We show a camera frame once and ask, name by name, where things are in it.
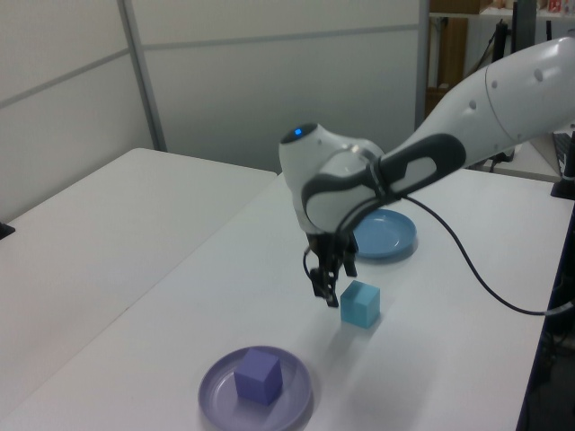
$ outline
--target black cable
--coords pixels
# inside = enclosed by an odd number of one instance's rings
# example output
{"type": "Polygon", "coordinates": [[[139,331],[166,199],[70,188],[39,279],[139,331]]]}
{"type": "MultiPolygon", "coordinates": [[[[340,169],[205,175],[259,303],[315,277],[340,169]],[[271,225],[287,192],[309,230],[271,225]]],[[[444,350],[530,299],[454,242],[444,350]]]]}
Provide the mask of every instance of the black cable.
{"type": "Polygon", "coordinates": [[[449,234],[451,235],[451,237],[454,239],[454,241],[457,244],[457,247],[459,248],[459,250],[461,251],[461,254],[464,256],[465,261],[467,262],[467,265],[469,266],[469,269],[473,272],[473,275],[475,276],[475,278],[477,278],[477,281],[479,281],[479,283],[483,286],[483,288],[491,295],[493,296],[495,299],[497,299],[500,303],[502,303],[503,305],[505,305],[506,307],[510,308],[513,311],[516,312],[521,312],[523,314],[528,314],[530,316],[554,316],[554,315],[558,315],[558,314],[562,314],[564,312],[567,312],[568,310],[570,310],[571,308],[573,308],[573,303],[572,302],[568,302],[564,305],[561,305],[557,308],[553,308],[552,310],[548,310],[546,312],[532,312],[529,310],[524,310],[523,308],[519,308],[516,307],[515,305],[513,305],[512,303],[507,302],[506,300],[504,300],[503,298],[501,298],[499,295],[497,295],[495,292],[493,292],[493,290],[491,290],[491,288],[489,286],[487,286],[487,283],[485,283],[482,279],[482,277],[479,275],[479,273],[477,272],[477,269],[475,269],[475,266],[473,265],[473,263],[471,262],[471,259],[469,259],[469,255],[467,254],[467,251],[465,251],[465,248],[463,246],[463,244],[461,243],[461,241],[459,241],[459,238],[457,237],[456,233],[453,231],[453,229],[451,229],[451,227],[449,227],[449,224],[447,224],[443,218],[441,218],[435,211],[433,211],[431,208],[426,207],[425,205],[423,205],[421,202],[419,202],[419,200],[416,200],[414,198],[411,198],[409,196],[404,196],[403,197],[406,200],[409,200],[410,202],[412,202],[413,204],[417,205],[418,207],[424,209],[425,211],[427,211],[428,213],[430,213],[443,227],[446,228],[446,230],[449,232],[449,234]]]}
{"type": "Polygon", "coordinates": [[[479,68],[481,67],[483,61],[485,61],[485,58],[487,57],[487,51],[489,50],[489,47],[491,46],[491,44],[493,43],[493,40],[495,39],[495,33],[496,33],[496,31],[493,32],[491,39],[489,39],[489,42],[487,42],[487,48],[483,51],[483,55],[479,59],[479,62],[477,63],[477,67],[475,68],[474,72],[477,72],[479,70],[479,68]]]}
{"type": "Polygon", "coordinates": [[[491,160],[491,168],[489,168],[489,173],[493,173],[493,170],[495,169],[495,165],[499,163],[497,162],[494,158],[491,160]]]}

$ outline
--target purple plate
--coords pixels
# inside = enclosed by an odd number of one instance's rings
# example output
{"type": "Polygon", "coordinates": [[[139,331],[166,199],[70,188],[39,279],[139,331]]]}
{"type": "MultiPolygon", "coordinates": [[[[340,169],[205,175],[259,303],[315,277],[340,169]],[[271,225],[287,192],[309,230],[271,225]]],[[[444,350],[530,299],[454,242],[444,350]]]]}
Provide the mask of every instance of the purple plate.
{"type": "Polygon", "coordinates": [[[241,348],[218,360],[199,385],[199,407],[206,418],[225,431],[281,431],[293,426],[312,399],[312,384],[305,365],[286,350],[268,346],[241,348]],[[269,406],[237,396],[234,369],[249,348],[279,358],[283,386],[269,406]]]}

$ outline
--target cardboard box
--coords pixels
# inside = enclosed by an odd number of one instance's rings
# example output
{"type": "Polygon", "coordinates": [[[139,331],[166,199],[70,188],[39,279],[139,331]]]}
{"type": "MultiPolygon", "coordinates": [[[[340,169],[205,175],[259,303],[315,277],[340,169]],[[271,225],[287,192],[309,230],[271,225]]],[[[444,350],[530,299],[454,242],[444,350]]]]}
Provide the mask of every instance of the cardboard box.
{"type": "Polygon", "coordinates": [[[429,0],[429,11],[433,13],[479,14],[492,3],[493,0],[429,0]]]}

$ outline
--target light blue cube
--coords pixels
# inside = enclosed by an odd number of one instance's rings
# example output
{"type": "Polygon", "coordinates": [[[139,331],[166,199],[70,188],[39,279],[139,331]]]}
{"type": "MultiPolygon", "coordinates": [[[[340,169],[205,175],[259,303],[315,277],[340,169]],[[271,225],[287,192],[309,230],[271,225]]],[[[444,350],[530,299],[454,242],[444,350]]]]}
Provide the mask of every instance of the light blue cube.
{"type": "Polygon", "coordinates": [[[361,328],[369,328],[379,317],[380,294],[377,287],[357,280],[341,294],[341,319],[361,328]]]}

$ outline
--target white desk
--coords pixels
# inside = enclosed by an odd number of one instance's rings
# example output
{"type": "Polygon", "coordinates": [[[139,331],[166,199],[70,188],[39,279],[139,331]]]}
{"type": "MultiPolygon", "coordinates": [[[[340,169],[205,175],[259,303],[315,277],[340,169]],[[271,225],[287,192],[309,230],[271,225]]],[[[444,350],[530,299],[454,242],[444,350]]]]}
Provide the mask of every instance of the white desk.
{"type": "MultiPolygon", "coordinates": [[[[550,183],[460,171],[415,196],[459,233],[503,297],[544,309],[572,202],[550,183]]],[[[402,261],[358,264],[382,289],[372,330],[313,297],[306,246],[279,177],[42,385],[2,430],[210,429],[203,374],[239,347],[298,355],[314,386],[310,430],[515,429],[543,319],[488,296],[455,244],[409,202],[418,228],[402,261]]],[[[349,280],[341,278],[339,293],[349,280]]]]}
{"type": "Polygon", "coordinates": [[[275,178],[133,150],[0,241],[0,418],[275,178]]]}
{"type": "MultiPolygon", "coordinates": [[[[541,150],[545,150],[550,157],[555,157],[555,147],[551,135],[545,138],[537,138],[535,145],[541,150]]],[[[559,173],[531,142],[527,141],[517,145],[515,156],[509,163],[502,162],[495,165],[494,173],[510,175],[513,177],[528,178],[530,180],[548,181],[555,183],[561,179],[559,173]]],[[[488,172],[491,168],[491,160],[485,162],[481,171],[488,172]]]]}

